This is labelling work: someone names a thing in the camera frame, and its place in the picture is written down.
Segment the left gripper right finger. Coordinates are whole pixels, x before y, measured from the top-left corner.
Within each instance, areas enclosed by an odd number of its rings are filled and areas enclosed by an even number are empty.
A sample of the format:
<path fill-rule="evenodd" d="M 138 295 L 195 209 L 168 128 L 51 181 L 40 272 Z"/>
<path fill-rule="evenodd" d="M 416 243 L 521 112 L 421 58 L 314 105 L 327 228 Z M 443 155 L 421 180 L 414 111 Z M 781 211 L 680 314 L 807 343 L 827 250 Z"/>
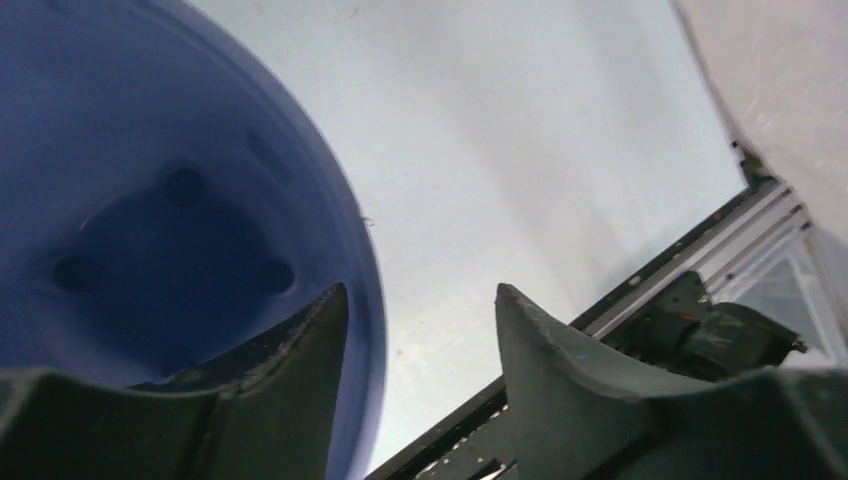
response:
<path fill-rule="evenodd" d="M 766 368 L 718 383 L 628 357 L 510 284 L 495 300 L 521 479 L 843 479 L 847 373 Z"/>

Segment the blue plastic trash bin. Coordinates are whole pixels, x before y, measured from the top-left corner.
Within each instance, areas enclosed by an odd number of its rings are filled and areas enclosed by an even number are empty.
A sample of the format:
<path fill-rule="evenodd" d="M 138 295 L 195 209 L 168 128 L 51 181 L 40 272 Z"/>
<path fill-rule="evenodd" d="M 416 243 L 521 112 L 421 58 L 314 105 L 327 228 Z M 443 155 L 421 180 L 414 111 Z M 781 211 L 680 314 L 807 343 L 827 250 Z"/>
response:
<path fill-rule="evenodd" d="M 348 331 L 321 479 L 361 479 L 382 403 L 377 262 L 283 85 L 184 1 L 1 5 L 1 374 L 179 379 L 330 287 Z"/>

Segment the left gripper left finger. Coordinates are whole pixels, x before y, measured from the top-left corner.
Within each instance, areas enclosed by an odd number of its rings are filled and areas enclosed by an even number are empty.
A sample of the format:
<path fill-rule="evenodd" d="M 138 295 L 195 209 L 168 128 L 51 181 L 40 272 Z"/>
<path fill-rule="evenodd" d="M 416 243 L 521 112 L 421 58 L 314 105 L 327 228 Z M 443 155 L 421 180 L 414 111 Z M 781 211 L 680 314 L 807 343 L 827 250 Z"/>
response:
<path fill-rule="evenodd" d="M 49 369 L 1 374 L 5 479 L 321 479 L 348 331 L 336 284 L 186 372 L 109 389 Z"/>

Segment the translucent yellowish trash bag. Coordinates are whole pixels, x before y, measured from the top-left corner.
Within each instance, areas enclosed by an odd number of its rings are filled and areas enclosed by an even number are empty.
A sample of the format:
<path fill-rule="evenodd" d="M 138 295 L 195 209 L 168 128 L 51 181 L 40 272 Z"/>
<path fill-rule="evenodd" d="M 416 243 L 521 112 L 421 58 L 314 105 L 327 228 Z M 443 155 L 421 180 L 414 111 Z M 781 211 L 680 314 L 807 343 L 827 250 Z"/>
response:
<path fill-rule="evenodd" d="M 813 216 L 847 238 L 847 4 L 681 1 L 724 108 Z"/>

